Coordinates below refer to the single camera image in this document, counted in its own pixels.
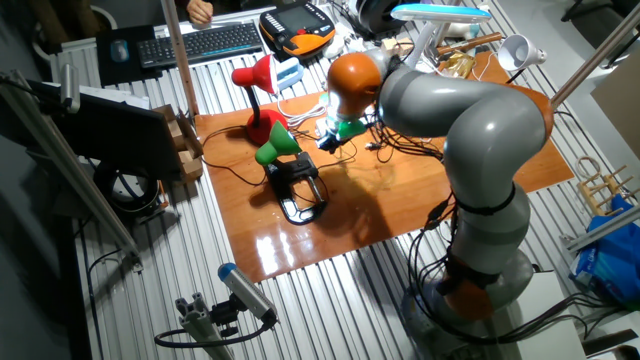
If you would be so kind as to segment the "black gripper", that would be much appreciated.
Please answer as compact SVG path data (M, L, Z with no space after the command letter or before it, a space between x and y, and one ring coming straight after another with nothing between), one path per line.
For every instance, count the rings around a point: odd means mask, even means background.
M323 135L319 136L319 140L316 141L316 146L319 150L327 151L329 154L334 154L336 150L345 144L344 140L340 140L336 133L327 131Z

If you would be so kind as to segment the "bare person hand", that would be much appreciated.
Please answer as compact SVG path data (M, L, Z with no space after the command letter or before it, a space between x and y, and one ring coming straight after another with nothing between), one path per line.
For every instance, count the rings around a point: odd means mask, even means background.
M190 0L186 5L190 21L197 25L209 24L213 14L213 4L205 0Z

